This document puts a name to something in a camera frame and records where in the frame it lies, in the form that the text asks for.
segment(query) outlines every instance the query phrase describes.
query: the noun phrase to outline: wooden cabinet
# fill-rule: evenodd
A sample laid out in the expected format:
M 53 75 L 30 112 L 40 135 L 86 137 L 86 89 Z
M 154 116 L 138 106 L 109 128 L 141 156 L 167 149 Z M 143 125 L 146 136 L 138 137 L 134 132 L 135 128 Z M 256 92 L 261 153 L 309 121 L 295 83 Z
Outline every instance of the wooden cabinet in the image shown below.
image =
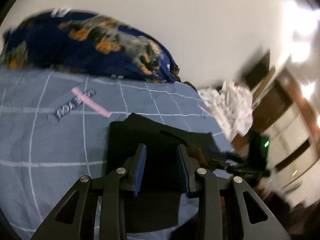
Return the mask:
M 278 120 L 292 105 L 288 95 L 275 82 L 269 92 L 263 97 L 260 104 L 252 112 L 252 129 L 263 132 Z
M 299 110 L 292 104 L 288 110 L 274 122 L 266 131 L 270 136 L 268 167 L 273 168 L 306 140 L 309 132 Z
M 290 165 L 276 174 L 278 185 L 283 188 L 302 175 L 318 160 L 318 155 L 314 147 L 310 146 Z

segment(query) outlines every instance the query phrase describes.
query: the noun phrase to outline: black cloth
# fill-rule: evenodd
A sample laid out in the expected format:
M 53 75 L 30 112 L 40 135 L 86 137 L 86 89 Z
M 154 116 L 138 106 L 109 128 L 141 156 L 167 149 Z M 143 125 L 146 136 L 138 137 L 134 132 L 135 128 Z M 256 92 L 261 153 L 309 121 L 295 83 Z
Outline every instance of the black cloth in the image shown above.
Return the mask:
M 134 156 L 139 143 L 146 145 L 148 163 L 160 161 L 157 166 L 174 161 L 179 144 L 201 149 L 207 162 L 212 151 L 219 151 L 211 133 L 187 132 L 133 113 L 125 121 L 110 124 L 106 173 Z
M 147 148 L 147 158 L 137 198 L 125 197 L 127 233 L 174 227 L 182 193 L 177 169 L 177 147 L 199 148 L 208 161 L 218 151 L 211 133 L 193 133 L 154 122 L 138 114 L 110 124 L 106 174 L 134 156 L 139 143 Z

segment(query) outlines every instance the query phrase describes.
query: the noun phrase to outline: ceiling light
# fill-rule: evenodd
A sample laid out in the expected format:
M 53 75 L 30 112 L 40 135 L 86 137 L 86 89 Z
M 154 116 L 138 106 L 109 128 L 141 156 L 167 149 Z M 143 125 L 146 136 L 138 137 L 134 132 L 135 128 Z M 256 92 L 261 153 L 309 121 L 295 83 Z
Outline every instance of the ceiling light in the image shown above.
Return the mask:
M 318 17 L 317 11 L 296 8 L 294 27 L 298 33 L 309 35 L 316 30 L 318 26 Z
M 308 42 L 295 42 L 292 45 L 292 61 L 305 61 L 310 53 L 310 44 Z
M 304 85 L 301 85 L 301 92 L 302 92 L 302 95 L 306 98 L 306 99 L 310 99 L 311 98 L 311 95 L 313 93 L 313 91 L 315 90 L 315 85 L 316 83 L 315 82 L 312 82 L 306 86 Z

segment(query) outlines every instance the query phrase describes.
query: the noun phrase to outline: white cloth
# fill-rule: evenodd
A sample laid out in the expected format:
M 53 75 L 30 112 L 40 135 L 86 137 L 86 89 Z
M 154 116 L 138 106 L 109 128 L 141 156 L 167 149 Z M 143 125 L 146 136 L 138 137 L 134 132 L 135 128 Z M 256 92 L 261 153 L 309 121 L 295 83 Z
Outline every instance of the white cloth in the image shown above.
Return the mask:
M 220 125 L 228 141 L 239 133 L 244 136 L 252 126 L 252 93 L 249 89 L 225 81 L 222 90 L 207 88 L 198 90 L 205 105 Z

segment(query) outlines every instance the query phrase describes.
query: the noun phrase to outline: grid pattern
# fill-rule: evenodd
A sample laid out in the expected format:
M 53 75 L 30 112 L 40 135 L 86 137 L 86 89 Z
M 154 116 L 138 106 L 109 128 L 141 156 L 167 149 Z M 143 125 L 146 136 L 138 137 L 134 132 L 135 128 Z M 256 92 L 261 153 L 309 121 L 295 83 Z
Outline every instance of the grid pattern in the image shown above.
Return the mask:
M 30 239 L 80 176 L 102 175 L 108 125 L 130 113 L 187 131 L 211 132 L 220 150 L 232 150 L 215 120 L 202 114 L 198 105 L 205 105 L 187 85 L 0 70 L 0 175 L 6 177 L 0 182 L 5 189 L 0 205 L 22 239 Z M 76 86 L 83 91 L 93 88 L 97 94 L 92 100 L 111 111 L 111 117 L 82 105 L 59 122 L 53 118 Z

